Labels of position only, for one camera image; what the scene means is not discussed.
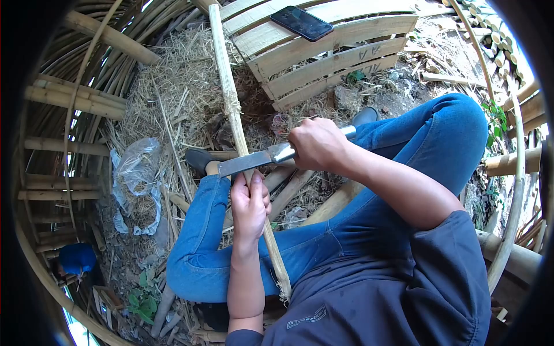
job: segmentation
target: forearm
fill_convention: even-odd
[[[354,144],[349,149],[339,174],[365,185],[411,226],[429,230],[464,210],[456,196],[425,174]]]
[[[264,305],[265,292],[261,280],[258,239],[243,242],[235,238],[227,292],[230,317],[228,332],[252,329],[263,333]]]

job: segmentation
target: wooden pallet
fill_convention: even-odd
[[[303,8],[335,29],[317,42],[299,38],[269,20],[286,6]],[[224,30],[234,35],[278,111],[322,93],[352,71],[371,74],[393,67],[418,19],[406,2],[377,0],[237,0],[222,9],[222,16]],[[294,67],[322,52],[325,57]]]

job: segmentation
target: blue jeans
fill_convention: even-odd
[[[356,144],[406,164],[458,195],[479,164],[486,145],[485,116],[470,97],[449,94],[393,119],[356,128]],[[167,260],[167,283],[180,297],[195,302],[227,301],[232,246],[217,250],[227,208],[230,181],[203,178]],[[318,264],[341,256],[410,256],[413,229],[379,196],[365,188],[332,219],[275,233],[290,282]],[[266,295],[279,289],[268,250],[259,241]]]

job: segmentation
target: metal handle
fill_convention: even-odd
[[[346,139],[353,141],[356,139],[356,128],[352,125],[341,127],[339,130],[346,136]],[[290,146],[289,142],[284,142],[270,146],[268,152],[274,163],[281,163],[296,155],[296,151]]]

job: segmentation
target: phone screen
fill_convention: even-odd
[[[310,41],[315,41],[333,30],[331,24],[294,6],[287,6],[272,14],[270,18]]]

